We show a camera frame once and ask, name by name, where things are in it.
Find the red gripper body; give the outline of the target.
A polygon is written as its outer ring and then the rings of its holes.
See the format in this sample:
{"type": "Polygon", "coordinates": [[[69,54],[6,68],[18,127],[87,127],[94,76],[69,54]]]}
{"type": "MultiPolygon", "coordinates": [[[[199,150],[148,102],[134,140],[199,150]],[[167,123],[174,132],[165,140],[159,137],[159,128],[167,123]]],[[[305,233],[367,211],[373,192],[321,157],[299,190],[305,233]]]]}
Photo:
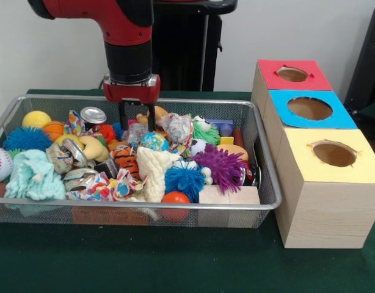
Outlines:
{"type": "Polygon", "coordinates": [[[140,101],[142,104],[154,104],[160,95],[161,80],[158,74],[142,82],[121,84],[111,79],[109,74],[104,75],[103,89],[108,101],[121,103],[122,101],[140,101]]]}

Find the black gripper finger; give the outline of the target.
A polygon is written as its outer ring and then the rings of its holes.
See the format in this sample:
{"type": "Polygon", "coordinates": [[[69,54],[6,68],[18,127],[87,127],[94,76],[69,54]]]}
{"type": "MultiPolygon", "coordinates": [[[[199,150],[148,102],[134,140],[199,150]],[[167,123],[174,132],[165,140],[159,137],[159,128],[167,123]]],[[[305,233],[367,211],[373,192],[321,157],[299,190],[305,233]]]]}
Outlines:
{"type": "Polygon", "coordinates": [[[123,131],[129,130],[129,123],[128,117],[125,113],[125,102],[121,102],[118,104],[118,113],[120,117],[120,126],[123,131]]]}
{"type": "Polygon", "coordinates": [[[156,128],[156,123],[155,123],[155,106],[154,104],[147,104],[148,107],[148,130],[149,131],[154,131],[156,128]]]}

